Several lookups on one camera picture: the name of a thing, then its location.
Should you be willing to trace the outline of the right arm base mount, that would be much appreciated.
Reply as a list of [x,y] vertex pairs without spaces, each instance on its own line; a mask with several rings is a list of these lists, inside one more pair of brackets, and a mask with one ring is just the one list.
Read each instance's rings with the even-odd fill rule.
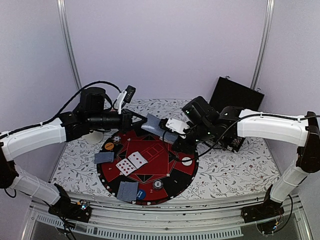
[[284,213],[282,203],[274,202],[270,199],[265,199],[260,204],[243,207],[241,209],[241,217],[245,223],[273,218],[271,221],[257,224],[258,231],[263,235],[275,233],[279,224],[279,220],[276,220],[276,217],[281,219]]

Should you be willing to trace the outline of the blue playing card deck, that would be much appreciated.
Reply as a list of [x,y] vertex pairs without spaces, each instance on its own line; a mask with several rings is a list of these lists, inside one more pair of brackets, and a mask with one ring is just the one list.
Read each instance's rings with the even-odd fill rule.
[[170,132],[170,131],[164,131],[162,134],[162,140],[165,143],[173,144],[178,139],[178,135]]

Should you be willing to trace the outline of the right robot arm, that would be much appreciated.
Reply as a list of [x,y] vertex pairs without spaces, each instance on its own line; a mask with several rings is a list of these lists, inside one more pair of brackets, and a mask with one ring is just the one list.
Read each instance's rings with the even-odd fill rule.
[[309,174],[320,170],[319,116],[312,111],[292,116],[226,106],[217,112],[198,96],[188,102],[182,112],[188,122],[170,118],[165,124],[179,135],[172,145],[177,152],[192,153],[199,143],[208,140],[223,144],[226,139],[249,137],[296,146],[296,159],[268,188],[263,202],[255,207],[262,218],[279,211],[285,198]]

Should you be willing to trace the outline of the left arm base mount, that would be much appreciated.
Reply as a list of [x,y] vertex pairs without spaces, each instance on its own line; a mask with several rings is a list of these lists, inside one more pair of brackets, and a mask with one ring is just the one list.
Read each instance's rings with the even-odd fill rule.
[[81,199],[76,203],[72,203],[70,197],[62,186],[56,183],[54,186],[57,187],[60,198],[55,204],[49,206],[48,213],[56,215],[62,219],[88,223],[92,213],[90,202]]

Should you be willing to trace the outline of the blue small blind button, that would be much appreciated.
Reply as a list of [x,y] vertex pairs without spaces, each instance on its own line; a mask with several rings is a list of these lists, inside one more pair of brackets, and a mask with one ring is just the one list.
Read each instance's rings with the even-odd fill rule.
[[137,200],[143,200],[146,197],[146,192],[143,189],[139,189],[137,191],[136,199]]

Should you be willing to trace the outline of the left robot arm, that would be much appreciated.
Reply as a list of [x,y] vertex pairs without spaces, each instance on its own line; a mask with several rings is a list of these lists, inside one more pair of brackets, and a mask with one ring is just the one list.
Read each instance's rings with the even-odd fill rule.
[[126,132],[141,126],[147,119],[124,107],[135,92],[136,88],[129,85],[112,101],[105,89],[88,87],[78,92],[80,100],[74,110],[60,110],[52,119],[3,133],[0,137],[0,187],[42,200],[63,217],[70,217],[75,211],[74,205],[64,188],[27,172],[16,159],[47,146],[72,142],[92,131]]

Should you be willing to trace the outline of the orange big blind button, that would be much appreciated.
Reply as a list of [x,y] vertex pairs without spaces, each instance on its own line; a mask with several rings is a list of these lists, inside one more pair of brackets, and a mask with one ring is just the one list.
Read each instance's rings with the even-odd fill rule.
[[107,150],[107,151],[112,151],[114,149],[115,145],[113,142],[107,142],[105,145],[104,145],[104,148]]

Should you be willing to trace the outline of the white dealer button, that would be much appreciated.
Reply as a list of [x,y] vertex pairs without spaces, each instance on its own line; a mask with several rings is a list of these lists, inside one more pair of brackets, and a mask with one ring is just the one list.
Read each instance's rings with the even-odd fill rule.
[[191,160],[190,157],[184,157],[181,162],[184,166],[190,166],[193,163],[193,160]]

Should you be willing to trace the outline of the small poker chip stack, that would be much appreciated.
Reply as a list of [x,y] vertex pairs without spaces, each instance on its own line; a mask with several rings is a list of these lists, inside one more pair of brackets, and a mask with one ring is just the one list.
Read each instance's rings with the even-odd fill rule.
[[155,191],[160,191],[161,189],[163,189],[163,187],[164,187],[164,184],[160,179],[157,179],[157,180],[153,181],[153,183],[152,183],[152,188]]

